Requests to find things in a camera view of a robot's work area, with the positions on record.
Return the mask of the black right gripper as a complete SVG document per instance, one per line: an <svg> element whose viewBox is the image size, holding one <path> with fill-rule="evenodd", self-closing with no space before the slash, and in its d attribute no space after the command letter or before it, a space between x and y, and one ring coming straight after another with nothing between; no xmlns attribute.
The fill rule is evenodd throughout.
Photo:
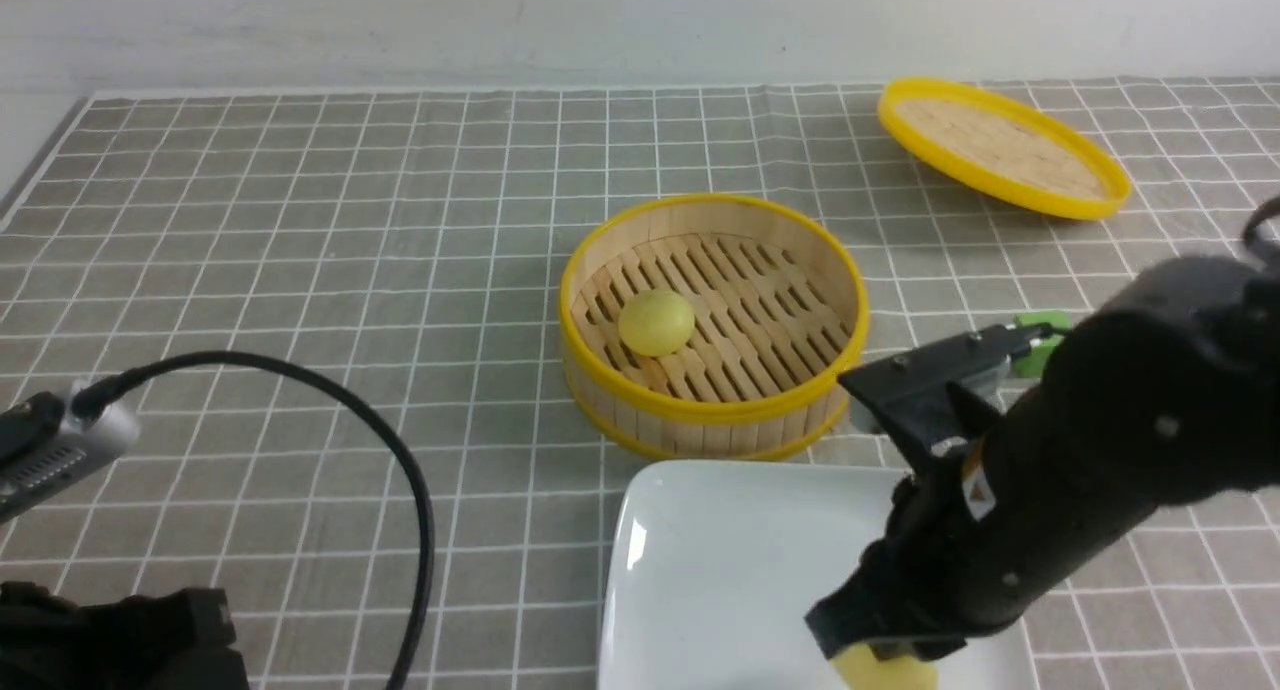
<svg viewBox="0 0 1280 690"><path fill-rule="evenodd" d="M978 440L893 490L884 534L806 613L826 658L940 661L1002 632L1091 558L1085 525L1028 480L998 497Z"/></svg>

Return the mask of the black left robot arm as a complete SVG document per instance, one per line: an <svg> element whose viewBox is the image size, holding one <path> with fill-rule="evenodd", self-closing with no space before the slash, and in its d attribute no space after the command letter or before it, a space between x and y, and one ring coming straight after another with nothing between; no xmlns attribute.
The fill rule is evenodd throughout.
<svg viewBox="0 0 1280 690"><path fill-rule="evenodd" d="M184 588L77 606L4 582L4 689L247 689L227 594Z"/></svg>

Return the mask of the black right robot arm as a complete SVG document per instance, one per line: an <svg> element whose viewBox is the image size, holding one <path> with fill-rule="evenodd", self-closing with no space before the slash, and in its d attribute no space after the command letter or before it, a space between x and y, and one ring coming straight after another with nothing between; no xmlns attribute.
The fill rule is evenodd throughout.
<svg viewBox="0 0 1280 690"><path fill-rule="evenodd" d="M840 376L909 465L881 538L806 613L823 657L940 661L1157 509L1277 484L1277 243L1157 262L1079 324L992 325Z"/></svg>

